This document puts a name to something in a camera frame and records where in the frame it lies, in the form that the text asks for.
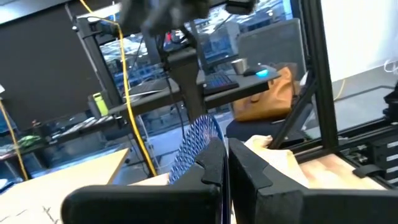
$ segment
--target brown leather bag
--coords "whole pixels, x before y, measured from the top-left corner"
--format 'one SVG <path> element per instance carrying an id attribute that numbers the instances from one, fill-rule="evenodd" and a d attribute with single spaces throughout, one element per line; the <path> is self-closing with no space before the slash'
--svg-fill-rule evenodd
<path id="1" fill-rule="evenodd" d="M 278 70 L 279 78 L 269 81 L 269 90 L 252 95 L 233 103 L 236 121 L 284 119 L 292 110 L 296 93 L 294 75 L 288 66 Z"/>

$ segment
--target keyboard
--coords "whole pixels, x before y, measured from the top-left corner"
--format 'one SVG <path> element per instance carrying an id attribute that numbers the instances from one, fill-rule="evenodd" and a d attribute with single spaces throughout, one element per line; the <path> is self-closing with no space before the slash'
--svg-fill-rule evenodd
<path id="1" fill-rule="evenodd" d="M 224 72 L 216 72 L 207 75 L 205 80 L 205 84 L 203 85 L 203 93 L 205 96 L 239 87 L 239 84 L 231 80 Z"/>
<path id="2" fill-rule="evenodd" d="M 160 92 L 168 87 L 169 86 L 167 85 L 166 79 L 163 78 L 163 79 L 144 82 L 143 84 L 134 86 L 129 90 L 129 94 L 130 94 L 130 96 L 148 95 L 151 93 Z"/>

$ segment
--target blue patterned object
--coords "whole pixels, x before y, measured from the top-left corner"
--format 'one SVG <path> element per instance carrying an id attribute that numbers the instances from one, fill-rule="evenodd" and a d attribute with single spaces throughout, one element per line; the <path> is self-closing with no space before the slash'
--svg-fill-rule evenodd
<path id="1" fill-rule="evenodd" d="M 212 138 L 224 140 L 216 119 L 210 115 L 199 117 L 185 134 L 174 165 L 170 171 L 169 183 L 174 184 L 195 163 L 196 156 L 204 150 Z"/>

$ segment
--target computer mouse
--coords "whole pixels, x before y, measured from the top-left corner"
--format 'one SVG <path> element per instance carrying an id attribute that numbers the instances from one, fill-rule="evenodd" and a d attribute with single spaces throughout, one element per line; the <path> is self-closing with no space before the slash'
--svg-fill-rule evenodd
<path id="1" fill-rule="evenodd" d="M 251 75 L 257 75 L 259 77 L 264 77 L 264 76 L 267 76 L 268 73 L 269 73 L 269 67 L 268 66 L 257 65 L 257 66 L 248 68 L 243 73 L 243 76 L 244 77 L 248 77 L 248 76 L 251 76 Z"/>

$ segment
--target blue light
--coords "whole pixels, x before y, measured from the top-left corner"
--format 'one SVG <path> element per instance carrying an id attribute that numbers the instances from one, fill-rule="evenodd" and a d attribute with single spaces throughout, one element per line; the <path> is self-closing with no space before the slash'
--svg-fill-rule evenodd
<path id="1" fill-rule="evenodd" d="M 268 70 L 267 69 L 261 70 L 260 72 L 257 72 L 256 75 L 258 77 L 266 77 L 268 76 Z"/>

